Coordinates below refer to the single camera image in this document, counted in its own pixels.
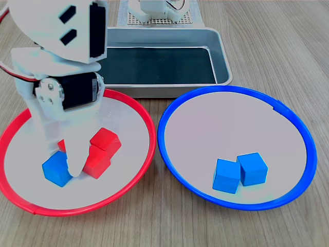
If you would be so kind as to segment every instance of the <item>plate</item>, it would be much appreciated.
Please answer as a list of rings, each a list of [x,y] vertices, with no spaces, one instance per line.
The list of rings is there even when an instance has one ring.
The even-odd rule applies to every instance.
[[[101,127],[115,132],[121,148],[97,180],[84,172],[63,188],[44,178],[42,142],[29,110],[21,113],[0,139],[0,189],[13,204],[32,214],[71,216],[103,207],[127,193],[153,160],[156,131],[146,109],[133,98],[105,90],[97,115]]]
[[[158,127],[161,156],[173,175],[198,196],[239,210],[266,210],[300,196],[316,172],[313,138],[282,102],[238,86],[210,86],[177,98]],[[258,152],[266,182],[235,194],[212,189],[217,159]]]

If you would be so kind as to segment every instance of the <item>blue cube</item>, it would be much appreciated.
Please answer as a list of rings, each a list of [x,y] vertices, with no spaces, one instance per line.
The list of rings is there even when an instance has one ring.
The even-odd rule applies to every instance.
[[[240,155],[236,161],[241,165],[243,186],[265,183],[268,168],[259,153]]]
[[[68,172],[67,155],[58,151],[42,165],[45,178],[60,187],[64,187],[72,176]]]
[[[240,183],[240,176],[239,163],[218,159],[212,181],[212,188],[235,194]]]

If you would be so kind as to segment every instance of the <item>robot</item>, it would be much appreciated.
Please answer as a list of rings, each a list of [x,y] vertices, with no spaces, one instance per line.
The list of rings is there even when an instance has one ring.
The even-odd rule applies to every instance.
[[[31,113],[34,125],[51,156],[59,136],[65,141],[68,171],[82,172],[95,134],[96,114],[105,91],[97,73],[98,61],[107,57],[107,1],[9,0],[2,18],[10,11],[19,29],[38,46],[14,48],[11,70],[18,93]]]
[[[179,8],[167,0],[129,0],[128,10],[137,20],[146,23],[150,19],[170,19],[179,22],[189,11],[189,0],[182,0]]]

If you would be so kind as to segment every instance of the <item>wooden table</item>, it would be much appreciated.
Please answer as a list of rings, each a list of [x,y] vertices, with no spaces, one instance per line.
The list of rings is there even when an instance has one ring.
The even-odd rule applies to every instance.
[[[119,2],[111,1],[110,25]],[[223,38],[232,85],[277,98],[305,122],[318,169],[309,189],[269,211],[223,208],[192,194],[166,168],[158,149],[144,178],[118,201],[69,218],[34,216],[0,194],[0,246],[329,246],[329,2],[201,1],[207,27]],[[33,46],[8,16],[0,58]],[[171,100],[141,100],[157,127]],[[25,108],[13,78],[0,72],[0,131]]]

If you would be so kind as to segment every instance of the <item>wire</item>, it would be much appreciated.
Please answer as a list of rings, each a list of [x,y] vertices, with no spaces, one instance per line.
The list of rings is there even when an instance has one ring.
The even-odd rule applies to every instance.
[[[185,0],[183,0],[183,4],[181,5],[181,7],[180,7],[179,9],[177,9],[174,5],[172,5],[172,4],[169,3],[168,1],[166,1],[166,2],[167,2],[167,4],[169,4],[170,7],[172,7],[174,10],[181,10],[181,9],[184,7],[184,5],[185,5]]]
[[[5,5],[5,7],[0,11],[0,23],[2,22],[2,20],[6,17],[6,15],[9,13],[9,4],[7,3]],[[27,82],[37,82],[39,81],[38,79],[36,79],[33,76],[26,76],[26,75],[22,75],[19,73],[14,72],[11,68],[9,68],[8,66],[6,66],[2,61],[0,61],[0,68],[8,73],[9,75],[21,79],[23,81],[27,81]]]

